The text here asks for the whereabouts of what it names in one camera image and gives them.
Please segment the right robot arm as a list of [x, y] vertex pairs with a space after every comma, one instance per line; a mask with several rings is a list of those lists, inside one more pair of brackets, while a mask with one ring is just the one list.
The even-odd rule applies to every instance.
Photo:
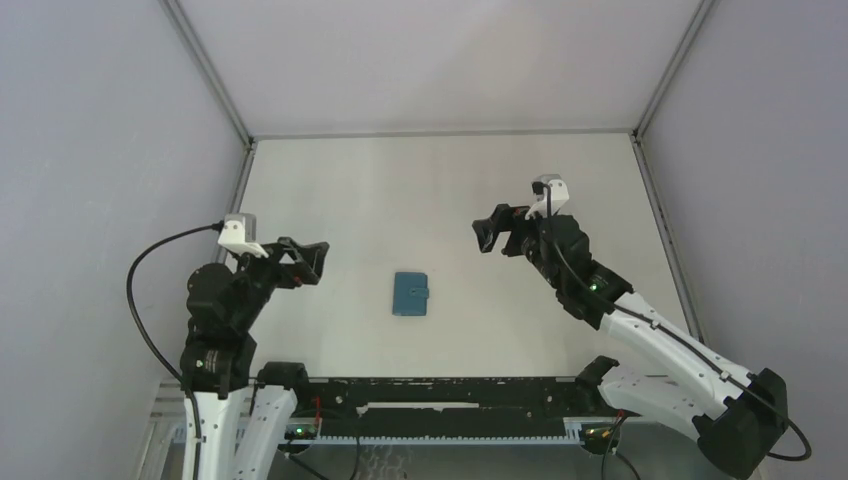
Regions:
[[629, 346], [669, 379], [650, 380], [599, 356], [584, 370], [591, 380], [577, 391], [584, 412], [602, 416], [615, 408], [660, 423], [693, 440], [735, 479], [749, 478], [771, 456], [789, 428], [785, 380], [769, 368], [752, 372], [666, 320], [631, 283], [594, 259], [573, 216], [544, 217], [499, 204], [472, 229], [483, 253], [508, 234], [502, 254], [531, 263], [568, 314]]

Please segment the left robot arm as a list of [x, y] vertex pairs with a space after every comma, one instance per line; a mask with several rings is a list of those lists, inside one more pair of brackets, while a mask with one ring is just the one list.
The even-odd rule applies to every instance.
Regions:
[[237, 268], [211, 263], [187, 282], [190, 313], [180, 358], [186, 421], [186, 479], [265, 479], [283, 431], [305, 414], [313, 394], [304, 364], [269, 362], [252, 385], [257, 343], [250, 334], [274, 292], [320, 282], [326, 242], [281, 237], [267, 256], [241, 256]]

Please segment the blue leather card holder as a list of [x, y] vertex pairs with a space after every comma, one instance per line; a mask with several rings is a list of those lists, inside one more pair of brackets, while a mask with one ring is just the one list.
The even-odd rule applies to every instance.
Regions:
[[392, 314], [394, 316], [426, 316], [428, 299], [428, 276], [425, 273], [395, 273], [392, 296]]

